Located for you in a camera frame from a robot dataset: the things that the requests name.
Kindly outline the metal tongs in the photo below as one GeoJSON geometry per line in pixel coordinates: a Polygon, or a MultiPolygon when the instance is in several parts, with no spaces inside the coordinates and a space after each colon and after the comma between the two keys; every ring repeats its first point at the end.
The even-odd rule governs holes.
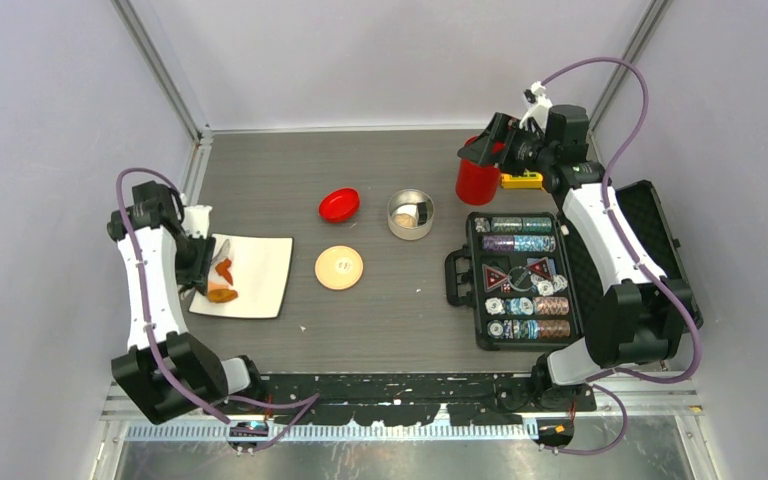
{"type": "Polygon", "coordinates": [[[215,272],[214,266],[224,258],[230,258],[230,250],[231,250],[230,241],[228,239],[223,240],[219,245],[218,250],[214,253],[213,258],[210,262],[209,270],[208,270],[208,283],[216,282],[216,283],[226,284],[223,281],[223,279],[215,272]]]}

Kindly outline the red tall cup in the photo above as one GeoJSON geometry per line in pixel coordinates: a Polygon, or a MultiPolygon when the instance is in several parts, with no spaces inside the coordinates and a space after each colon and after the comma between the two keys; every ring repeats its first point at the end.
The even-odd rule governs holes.
{"type": "Polygon", "coordinates": [[[458,198],[473,206],[491,202],[500,185],[501,170],[495,165],[479,166],[458,152],[460,165],[455,184],[458,198]]]}

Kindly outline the black white sushi piece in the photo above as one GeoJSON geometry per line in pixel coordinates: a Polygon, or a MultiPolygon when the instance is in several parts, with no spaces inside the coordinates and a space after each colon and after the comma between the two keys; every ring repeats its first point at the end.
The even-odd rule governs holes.
{"type": "Polygon", "coordinates": [[[398,213],[407,213],[416,216],[418,220],[418,225],[416,228],[419,228],[420,226],[428,223],[429,205],[427,202],[404,204],[399,208],[398,213]]]}

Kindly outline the beige bun food piece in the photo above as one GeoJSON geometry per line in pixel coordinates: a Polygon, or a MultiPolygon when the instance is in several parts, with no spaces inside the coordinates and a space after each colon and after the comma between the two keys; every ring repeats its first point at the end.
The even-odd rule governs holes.
{"type": "Polygon", "coordinates": [[[396,213],[391,220],[397,227],[403,229],[414,229],[418,225],[417,217],[407,213],[396,213]]]}

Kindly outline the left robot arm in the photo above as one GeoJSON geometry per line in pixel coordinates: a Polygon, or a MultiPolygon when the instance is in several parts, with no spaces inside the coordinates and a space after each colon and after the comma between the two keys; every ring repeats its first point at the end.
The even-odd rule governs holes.
{"type": "Polygon", "coordinates": [[[107,233],[122,257],[130,302],[125,354],[111,362],[116,383],[145,418],[163,424],[196,409],[225,421],[215,404],[228,398],[244,414],[258,412],[267,398],[245,356],[220,359],[186,326],[180,295],[204,293],[216,240],[185,228],[181,195],[148,181],[122,197],[107,233]]]}

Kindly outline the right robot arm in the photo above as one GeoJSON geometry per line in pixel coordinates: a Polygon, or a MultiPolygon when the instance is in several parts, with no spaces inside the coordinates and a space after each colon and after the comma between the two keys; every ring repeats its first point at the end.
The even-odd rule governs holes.
{"type": "Polygon", "coordinates": [[[577,105],[551,106],[542,120],[497,112],[457,153],[476,167],[540,173],[562,219],[583,241],[601,282],[602,299],[585,320],[582,338],[546,355],[541,367],[545,374],[530,385],[534,403],[549,411],[570,398],[570,385],[615,372],[652,381],[653,376],[632,370],[632,365],[673,358],[685,335],[693,346],[691,363],[666,381],[689,379],[703,353],[690,286],[668,277],[633,232],[616,203],[608,168],[587,159],[588,128],[587,112],[577,105]]]}

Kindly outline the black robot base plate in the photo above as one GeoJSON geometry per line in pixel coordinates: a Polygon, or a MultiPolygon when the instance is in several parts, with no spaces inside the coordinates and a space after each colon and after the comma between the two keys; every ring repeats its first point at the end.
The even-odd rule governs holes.
{"type": "Polygon", "coordinates": [[[292,404],[317,395],[303,425],[426,426],[447,413],[454,426],[513,425],[521,414],[589,413],[594,394],[585,387],[536,393],[526,374],[377,373],[289,374],[262,377],[256,400],[292,404]]]}

